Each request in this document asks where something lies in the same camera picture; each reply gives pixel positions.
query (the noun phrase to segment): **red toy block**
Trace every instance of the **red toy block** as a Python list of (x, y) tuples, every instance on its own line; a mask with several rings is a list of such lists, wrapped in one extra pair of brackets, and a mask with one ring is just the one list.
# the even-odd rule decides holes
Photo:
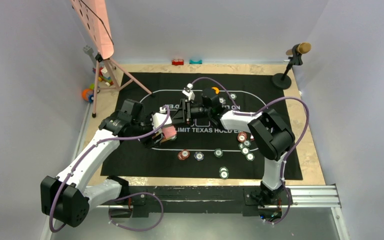
[(173, 59), (171, 60), (171, 65), (174, 65), (174, 66), (179, 66), (179, 65), (183, 65), (185, 62), (183, 61), (183, 59)]

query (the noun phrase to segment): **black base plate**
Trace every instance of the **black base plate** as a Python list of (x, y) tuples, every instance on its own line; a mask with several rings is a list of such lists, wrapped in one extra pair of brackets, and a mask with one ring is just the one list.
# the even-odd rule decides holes
[(288, 89), (291, 86), (291, 78), (286, 75), (284, 80), (282, 80), (283, 73), (276, 73), (271, 78), (271, 82), (274, 84), (274, 86), (278, 89)]

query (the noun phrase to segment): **toy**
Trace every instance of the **toy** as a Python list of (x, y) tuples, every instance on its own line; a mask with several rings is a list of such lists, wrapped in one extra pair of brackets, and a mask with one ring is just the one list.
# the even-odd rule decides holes
[[(96, 73), (96, 71), (97, 71), (96, 68), (93, 68), (93, 73)], [(105, 68), (105, 67), (100, 67), (99, 68), (98, 81), (100, 81), (100, 82), (105, 81), (105, 84), (108, 87), (114, 84), (113, 80), (110, 77), (110, 74), (108, 73), (107, 68)]]
[(185, 61), (183, 61), (183, 59), (173, 59), (173, 60), (171, 60), (171, 65), (180, 66), (180, 65), (183, 65), (183, 64), (185, 64)]
[(199, 60), (190, 59), (189, 64), (203, 64), (203, 60), (202, 59), (199, 59)]
[(94, 91), (90, 88), (83, 90), (81, 93), (81, 97), (88, 103), (92, 103), (94, 101)]

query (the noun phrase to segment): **poker chip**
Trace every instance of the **poker chip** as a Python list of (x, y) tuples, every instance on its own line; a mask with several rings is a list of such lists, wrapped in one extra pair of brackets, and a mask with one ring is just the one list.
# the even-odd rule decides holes
[(248, 153), (248, 154), (246, 155), (246, 159), (247, 159), (248, 161), (254, 161), (255, 158), (256, 158), (256, 157), (255, 157), (254, 154), (252, 154), (251, 152)]
[(180, 151), (178, 154), (177, 154), (177, 158), (179, 160), (186, 160), (187, 158), (189, 158), (190, 156), (190, 153), (188, 150), (182, 150)]
[(220, 178), (221, 179), (228, 179), (229, 178), (229, 172), (228, 171), (220, 172)]
[(202, 161), (204, 160), (204, 153), (200, 152), (200, 151), (197, 151), (195, 152), (195, 154), (193, 155), (193, 157), (198, 160), (198, 161)]
[(185, 158), (182, 157), (182, 152), (179, 152), (179, 153), (177, 154), (177, 158), (178, 158), (179, 160), (185, 160)]
[(217, 158), (221, 158), (223, 156), (223, 151), (220, 148), (217, 148), (216, 150), (214, 150), (214, 155)]
[(229, 170), (225, 166), (220, 167), (218, 172), (220, 173), (220, 178), (222, 179), (227, 179), (229, 177)]
[(241, 150), (241, 153), (242, 153), (243, 155), (247, 155), (249, 152), (250, 152), (250, 149), (249, 149), (248, 147), (244, 147), (244, 148), (242, 148), (242, 150)]
[(221, 173), (221, 172), (229, 172), (229, 170), (228, 170), (227, 167), (222, 166), (222, 167), (220, 167), (220, 169), (218, 170), (218, 172), (219, 172), (219, 173)]
[(240, 133), (238, 133), (237, 140), (241, 143), (245, 142), (245, 140), (247, 140), (247, 133), (244, 131), (241, 131)]
[(243, 142), (243, 145), (248, 148), (249, 146), (251, 146), (251, 142), (249, 140), (245, 140)]

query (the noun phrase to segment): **black felt mat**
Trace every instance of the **black felt mat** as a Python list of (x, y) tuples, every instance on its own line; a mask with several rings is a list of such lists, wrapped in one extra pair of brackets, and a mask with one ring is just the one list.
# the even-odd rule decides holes
[[(238, 74), (202, 74), (202, 73), (147, 73), (133, 72), (139, 81), (154, 92), (152, 98), (134, 82), (120, 91), (116, 109), (120, 109), (125, 99), (141, 101), (144, 113), (157, 112), (165, 104), (170, 105), (172, 112), (184, 97), (181, 91), (188, 83), (199, 77), (210, 77), (237, 95), (236, 104), (241, 111), (254, 112), (264, 103), (284, 96), (282, 90), (271, 83), (270, 75), (238, 75)], [(123, 83), (129, 78), (123, 77)], [(217, 87), (212, 81), (201, 80), (194, 84), (193, 90)], [(195, 99), (200, 99), (199, 92)], [(228, 99), (225, 92), (220, 97)], [(290, 122), (285, 102), (277, 103), (273, 108), (285, 121)], [(261, 179), (264, 173), (264, 157), (257, 150), (252, 151), (254, 161), (246, 160), (239, 152), (238, 132), (220, 132), (208, 127), (209, 122), (198, 120), (190, 128), (178, 128), (177, 139), (163, 143), (159, 149), (146, 149), (139, 141), (124, 141), (118, 149), (103, 162), (101, 175), (134, 176), (134, 177), (173, 177), (173, 178), (220, 178), (219, 168), (229, 170), (229, 179)], [(191, 156), (179, 160), (180, 150), (188, 149)], [(224, 150), (223, 157), (214, 156), (214, 149)], [(204, 154), (204, 160), (194, 158), (196, 151)], [(300, 164), (294, 151), (286, 164), (285, 178), (302, 180)]]

